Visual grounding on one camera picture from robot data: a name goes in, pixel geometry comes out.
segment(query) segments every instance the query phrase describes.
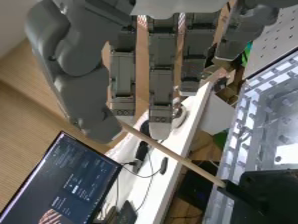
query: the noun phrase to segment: cable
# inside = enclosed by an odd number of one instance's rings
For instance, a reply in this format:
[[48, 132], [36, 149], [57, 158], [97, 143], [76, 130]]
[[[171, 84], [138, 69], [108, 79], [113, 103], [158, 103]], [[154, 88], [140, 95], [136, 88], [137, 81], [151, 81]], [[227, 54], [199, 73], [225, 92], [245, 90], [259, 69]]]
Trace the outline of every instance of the cable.
[[151, 179], [150, 179], [150, 183], [149, 183], [149, 186], [148, 186], [148, 189], [146, 189], [145, 197], [144, 197], [144, 199], [142, 199], [142, 203], [141, 203], [141, 205], [138, 206], [138, 208], [136, 209], [136, 212], [141, 209], [141, 207], [142, 207], [142, 205], [144, 205], [144, 203], [145, 203], [145, 201], [146, 201], [146, 196], [148, 196], [148, 193], [149, 193], [149, 190], [150, 190], [151, 181], [153, 181], [153, 177], [154, 177], [150, 153], [148, 154], [148, 157], [149, 157], [149, 163], [150, 163], [150, 167], [151, 167]]
[[116, 182], [117, 182], [117, 194], [116, 194], [116, 204], [114, 204], [114, 210], [113, 210], [113, 213], [110, 214], [110, 217], [106, 221], [106, 224], [110, 223], [110, 221], [113, 220], [113, 215], [116, 213], [116, 216], [117, 216], [117, 204], [118, 204], [118, 178], [116, 179]]
[[136, 174], [136, 173], [133, 173], [126, 167], [125, 167], [125, 165], [122, 166], [122, 168], [129, 172], [129, 173], [132, 173], [134, 176], [137, 176], [137, 177], [140, 177], [140, 178], [150, 178], [150, 177], [153, 177], [153, 176], [155, 176], [155, 174], [158, 174], [159, 173], [159, 171], [161, 171], [161, 169], [158, 169], [157, 171], [155, 171], [155, 173], [153, 173], [153, 171], [151, 171], [151, 175], [150, 176], [140, 176], [138, 174]]

